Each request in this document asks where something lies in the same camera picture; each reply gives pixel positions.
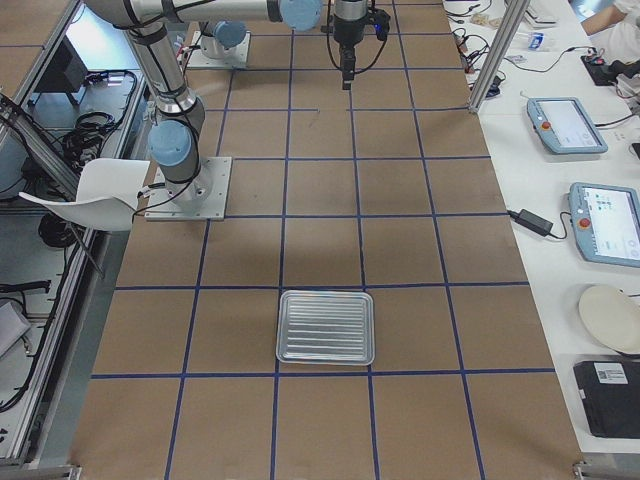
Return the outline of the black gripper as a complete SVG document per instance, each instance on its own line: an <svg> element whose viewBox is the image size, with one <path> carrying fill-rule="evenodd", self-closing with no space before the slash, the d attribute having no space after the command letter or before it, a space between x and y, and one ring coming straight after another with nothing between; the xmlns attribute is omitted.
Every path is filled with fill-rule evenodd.
<svg viewBox="0 0 640 480"><path fill-rule="evenodd" d="M352 71L356 69L356 46L361 42L361 37L340 37L337 42L339 44L339 68L342 75L342 89L350 90Z"/></svg>

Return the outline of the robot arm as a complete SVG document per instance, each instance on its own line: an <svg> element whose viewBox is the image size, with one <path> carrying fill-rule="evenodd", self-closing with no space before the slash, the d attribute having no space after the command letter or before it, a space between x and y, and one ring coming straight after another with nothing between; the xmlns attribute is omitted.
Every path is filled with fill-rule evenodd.
<svg viewBox="0 0 640 480"><path fill-rule="evenodd" d="M356 45L372 26L378 39L388 35L387 14L373 1L88 1L99 18L125 32L156 100L161 119L175 119L189 128L188 152L197 151L204 107L186 85L184 74L168 38L168 23L212 23L264 20L307 31L327 9L327 27L339 46L334 67L341 72L342 88L349 90L356 75Z"/></svg>

